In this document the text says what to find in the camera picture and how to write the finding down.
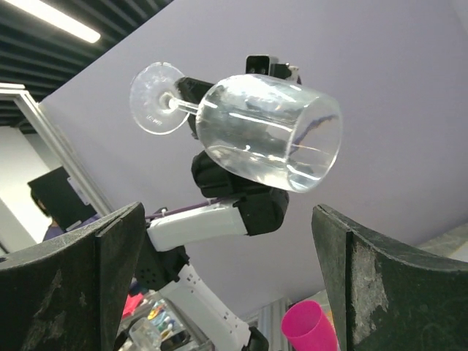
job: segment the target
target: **pink plastic cup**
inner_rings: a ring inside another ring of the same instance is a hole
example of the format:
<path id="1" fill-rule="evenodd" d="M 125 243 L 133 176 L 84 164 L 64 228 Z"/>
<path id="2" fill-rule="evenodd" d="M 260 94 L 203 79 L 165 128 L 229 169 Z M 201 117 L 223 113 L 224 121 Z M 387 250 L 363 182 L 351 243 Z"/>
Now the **pink plastic cup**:
<path id="1" fill-rule="evenodd" d="M 283 317 L 281 330 L 296 351 L 337 351 L 335 330 L 315 301 L 302 301 Z"/>

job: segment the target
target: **ceiling light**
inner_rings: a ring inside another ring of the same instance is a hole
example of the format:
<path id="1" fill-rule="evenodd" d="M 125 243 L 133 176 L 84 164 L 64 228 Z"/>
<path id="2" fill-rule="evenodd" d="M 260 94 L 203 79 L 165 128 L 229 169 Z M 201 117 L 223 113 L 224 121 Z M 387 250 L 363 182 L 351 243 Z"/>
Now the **ceiling light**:
<path id="1" fill-rule="evenodd" d="M 97 42 L 101 37 L 101 34 L 97 31 L 85 26 L 40 0 L 5 1 L 87 42 Z"/>

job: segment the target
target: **transparent goblet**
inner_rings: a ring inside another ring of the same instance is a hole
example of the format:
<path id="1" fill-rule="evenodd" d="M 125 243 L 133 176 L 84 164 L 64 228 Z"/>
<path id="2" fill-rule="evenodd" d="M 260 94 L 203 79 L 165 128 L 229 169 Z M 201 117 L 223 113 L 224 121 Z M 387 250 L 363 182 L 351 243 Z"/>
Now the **transparent goblet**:
<path id="1" fill-rule="evenodd" d="M 133 81 L 133 118 L 164 135 L 196 115 L 197 135 L 218 165 L 238 176 L 292 192 L 308 192 L 336 160 L 342 117 L 335 99 L 266 75 L 220 80 L 199 105 L 183 101 L 183 75 L 155 63 Z"/>

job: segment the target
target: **ceiling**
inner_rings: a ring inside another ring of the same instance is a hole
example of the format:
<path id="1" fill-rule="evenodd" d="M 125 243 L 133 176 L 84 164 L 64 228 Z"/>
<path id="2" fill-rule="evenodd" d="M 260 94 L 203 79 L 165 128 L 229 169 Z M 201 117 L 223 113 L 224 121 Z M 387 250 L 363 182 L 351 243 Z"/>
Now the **ceiling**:
<path id="1" fill-rule="evenodd" d="M 83 41 L 0 0 L 0 82 L 24 84 L 40 102 L 172 0 L 45 0 L 101 34 Z M 35 133 L 16 104 L 0 100 L 0 127 Z"/>

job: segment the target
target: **wine glass bowl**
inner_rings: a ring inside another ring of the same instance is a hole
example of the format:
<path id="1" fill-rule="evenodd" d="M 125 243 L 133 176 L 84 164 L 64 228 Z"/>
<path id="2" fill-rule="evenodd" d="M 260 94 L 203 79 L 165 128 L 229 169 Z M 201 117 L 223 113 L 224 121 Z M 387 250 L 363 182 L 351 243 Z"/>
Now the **wine glass bowl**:
<path id="1" fill-rule="evenodd" d="M 308 192 L 327 175 L 341 144 L 342 117 L 335 99 L 266 75 L 220 80 L 199 105 L 176 88 L 183 75 L 167 63 L 143 70 L 132 84 L 134 120 L 164 135 L 196 115 L 197 136 L 224 169 L 267 186 Z"/>

